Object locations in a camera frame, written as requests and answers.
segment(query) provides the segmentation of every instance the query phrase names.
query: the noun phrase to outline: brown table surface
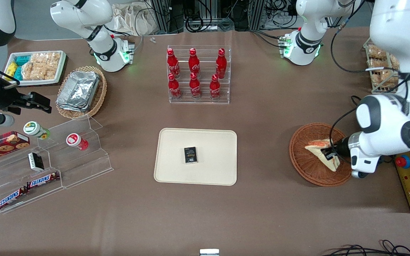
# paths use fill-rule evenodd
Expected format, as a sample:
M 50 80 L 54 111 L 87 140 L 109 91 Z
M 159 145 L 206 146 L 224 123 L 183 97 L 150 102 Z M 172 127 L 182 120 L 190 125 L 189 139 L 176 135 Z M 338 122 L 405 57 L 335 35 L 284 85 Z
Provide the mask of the brown table surface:
M 272 32 L 284 34 L 286 31 Z M 360 244 L 380 249 L 389 239 L 410 248 L 410 214 L 392 164 L 335 188 L 304 180 L 292 166 L 288 143 L 301 125 L 333 123 L 353 107 L 349 96 L 369 93 L 368 73 L 350 74 L 332 62 L 327 32 L 311 65 L 280 59 L 278 49 L 249 32 L 181 33 L 145 38 L 134 64 L 105 73 L 109 90 L 95 118 L 113 172 L 0 214 L 0 255 L 319 255 Z M 365 65 L 360 52 L 368 28 L 344 29 L 336 56 L 350 69 Z M 231 45 L 228 106 L 170 105 L 165 77 L 167 45 Z M 14 40 L 9 52 L 63 50 L 66 73 L 96 65 L 82 39 Z M 20 89 L 50 97 L 58 86 Z M 67 121 L 23 110 L 11 129 L 36 120 Z M 153 178 L 163 128 L 229 129 L 238 135 L 238 180 L 209 186 L 158 183 Z M 337 126 L 358 130 L 355 115 Z M 0 134 L 9 128 L 0 128 Z

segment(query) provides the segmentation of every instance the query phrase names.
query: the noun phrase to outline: blue package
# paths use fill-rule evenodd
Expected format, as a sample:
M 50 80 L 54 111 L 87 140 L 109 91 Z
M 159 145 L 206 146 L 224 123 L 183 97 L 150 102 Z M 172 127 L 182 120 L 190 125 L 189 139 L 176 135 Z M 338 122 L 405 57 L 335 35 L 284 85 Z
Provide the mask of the blue package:
M 30 55 L 25 55 L 25 56 L 18 56 L 15 58 L 15 63 L 17 65 L 23 65 L 30 61 L 31 56 Z
M 21 66 L 16 69 L 14 78 L 18 81 L 23 81 L 23 76 L 21 75 Z

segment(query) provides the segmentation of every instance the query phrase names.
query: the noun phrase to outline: emergency stop button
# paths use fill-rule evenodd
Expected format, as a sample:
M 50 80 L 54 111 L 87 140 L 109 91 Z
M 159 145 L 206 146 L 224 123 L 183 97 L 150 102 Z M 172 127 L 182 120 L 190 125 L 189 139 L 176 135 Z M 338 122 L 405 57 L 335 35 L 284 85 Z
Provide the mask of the emergency stop button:
M 398 167 L 407 169 L 410 167 L 410 159 L 407 155 L 401 155 L 395 159 L 395 164 Z

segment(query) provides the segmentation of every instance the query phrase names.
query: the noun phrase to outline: wicker basket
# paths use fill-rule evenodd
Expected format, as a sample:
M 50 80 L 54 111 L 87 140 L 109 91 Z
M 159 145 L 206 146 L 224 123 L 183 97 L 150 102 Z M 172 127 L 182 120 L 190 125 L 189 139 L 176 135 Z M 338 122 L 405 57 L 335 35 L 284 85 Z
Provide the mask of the wicker basket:
M 104 77 L 104 74 L 102 73 L 102 71 L 100 71 L 98 68 L 95 68 L 93 66 L 83 66 L 81 68 L 77 68 L 73 72 L 75 72 L 75 71 L 84 71 L 84 72 L 93 71 L 96 74 L 99 74 L 99 76 L 100 76 L 100 80 L 99 80 L 99 83 L 98 83 L 98 88 L 96 89 L 96 94 L 94 94 L 93 102 L 91 103 L 91 108 L 88 112 L 78 112 L 78 111 L 72 111 L 72 110 L 65 110 L 65 109 L 60 108 L 57 105 L 58 112 L 60 112 L 60 114 L 62 116 L 66 117 L 66 118 L 71 118 L 71 119 L 78 118 L 78 117 L 84 116 L 86 114 L 88 114 L 90 117 L 92 117 L 101 108 L 102 103 L 104 103 L 105 94 L 107 93 L 107 81 L 105 80 L 105 77 Z M 61 84 L 61 87 L 60 87 L 60 90 L 58 92 L 58 96 L 61 93 L 61 91 L 64 87 L 64 84 L 67 81 L 67 78 L 69 78 L 70 74 L 67 75 L 67 77 L 63 80 L 63 82 Z
M 305 149 L 309 141 L 328 138 L 331 125 L 327 123 L 309 123 L 300 127 L 292 136 L 289 143 L 291 162 L 298 173 L 311 183 L 322 187 L 339 186 L 351 177 L 351 167 L 340 159 L 340 166 L 336 172 L 326 167 L 315 155 Z M 345 134 L 333 129 L 332 140 L 340 141 Z

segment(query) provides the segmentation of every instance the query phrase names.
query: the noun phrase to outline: acrylic bottle rack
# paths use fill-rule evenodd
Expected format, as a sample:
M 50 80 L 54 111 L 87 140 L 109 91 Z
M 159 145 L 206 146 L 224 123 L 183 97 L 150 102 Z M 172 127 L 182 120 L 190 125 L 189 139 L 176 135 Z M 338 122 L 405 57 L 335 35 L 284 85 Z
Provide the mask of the acrylic bottle rack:
M 178 58 L 180 76 L 177 78 L 181 90 L 181 99 L 173 99 L 169 88 L 169 101 L 171 104 L 229 104 L 231 98 L 231 48 L 230 46 L 176 46 L 169 45 L 168 48 L 174 50 L 175 56 Z M 193 99 L 191 90 L 189 88 L 190 72 L 189 72 L 189 49 L 195 48 L 197 57 L 200 60 L 200 91 L 202 97 L 200 99 Z M 224 48 L 226 50 L 227 68 L 223 79 L 219 79 L 221 84 L 220 99 L 212 101 L 210 97 L 210 82 L 211 76 L 216 73 L 216 58 L 218 57 L 218 50 Z M 167 65 L 167 74 L 169 74 L 169 66 Z
M 59 171 L 61 178 L 30 189 L 27 194 L 3 207 L 0 213 L 7 213 L 52 193 L 72 188 L 112 171 L 109 155 L 101 148 L 99 136 L 96 133 L 99 128 L 102 128 L 101 124 L 85 115 L 50 128 L 51 134 L 46 140 L 36 140 L 30 137 L 30 147 L 1 157 L 0 200 L 23 187 L 27 182 L 44 177 L 49 173 Z M 78 133 L 86 139 L 89 142 L 88 148 L 81 151 L 68 146 L 65 138 L 70 133 Z M 42 157 L 43 172 L 31 170 L 28 162 L 30 152 Z

